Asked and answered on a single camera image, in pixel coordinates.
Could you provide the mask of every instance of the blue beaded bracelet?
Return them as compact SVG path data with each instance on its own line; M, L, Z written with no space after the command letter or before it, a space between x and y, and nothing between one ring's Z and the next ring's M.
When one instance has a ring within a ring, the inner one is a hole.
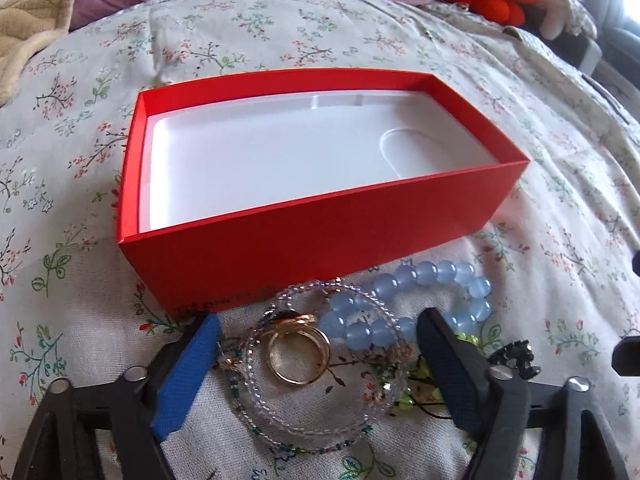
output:
M429 261L416 266L402 264L393 274L380 274L371 287L361 287L361 290L386 302L398 292L414 290L417 285L452 282L465 286L472 299L465 310L455 313L455 316L443 312L442 317L454 332L471 335L477 329L476 324L487 320L491 314L486 297L491 293L492 286L486 277L476 276L476 270L469 262L454 264L442 260L437 265ZM364 350L372 344L386 347L394 340L389 326L381 319L372 324L358 320L347 326L346 320L350 316L371 308L366 297L359 294L354 296L346 291L336 292L329 298L329 306L331 310L320 318L319 328L329 338L343 338L351 350ZM401 317L397 323L405 340L415 340L415 319Z

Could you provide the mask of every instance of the blue gripper pad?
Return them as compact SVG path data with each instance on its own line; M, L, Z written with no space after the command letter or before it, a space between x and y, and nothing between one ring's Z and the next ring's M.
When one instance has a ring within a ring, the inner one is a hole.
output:
M487 360L471 343L458 341L435 308L418 316L416 335L454 424L478 436L483 429L482 397L488 393Z
M205 375L216 359L220 323L209 314L156 393L151 428L160 442L180 430Z

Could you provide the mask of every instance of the white floral fabric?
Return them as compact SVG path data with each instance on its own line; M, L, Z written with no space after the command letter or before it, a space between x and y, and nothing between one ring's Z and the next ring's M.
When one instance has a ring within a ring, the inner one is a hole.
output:
M154 303L114 240L138 92L195 77L315 66L434 73L530 156L481 231L406 260L472 261L494 283L481 349L528 338L540 381L589 377L630 475L640 477L640 381L610 367L620 338L640 333L640 278L630 266L640 247L640 128L623 108L612 108L553 54L441 4L155 0L34 56L0 109L0 479L11 478L54 378L68 376L75 386L112 381L149 362L182 329ZM164 258L171 266L172 255ZM263 264L247 262L247 271ZM397 265L350 280L370 281ZM419 290L390 307L403 316L434 304L446 306ZM263 309L223 313L225 335L241 334ZM163 444L176 478L454 479L474 448L450 420L414 406L385 417L345 451L273 452L231 412L226 389L210 373L185 427ZM333 394L304 402L312 410ZM110 436L98 440L108 478L118 478ZM531 478L535 449L536 435L527 435L517 478Z

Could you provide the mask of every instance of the beige blanket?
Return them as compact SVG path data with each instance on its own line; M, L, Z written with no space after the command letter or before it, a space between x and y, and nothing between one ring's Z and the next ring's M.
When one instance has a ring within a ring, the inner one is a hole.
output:
M0 0L0 106L33 54L69 29L74 0Z

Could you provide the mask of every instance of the white plastic tray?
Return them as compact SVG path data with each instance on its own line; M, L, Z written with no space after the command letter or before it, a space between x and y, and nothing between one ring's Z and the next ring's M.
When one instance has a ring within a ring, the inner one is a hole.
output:
M185 108L148 119L140 232L495 163L421 92L306 92Z

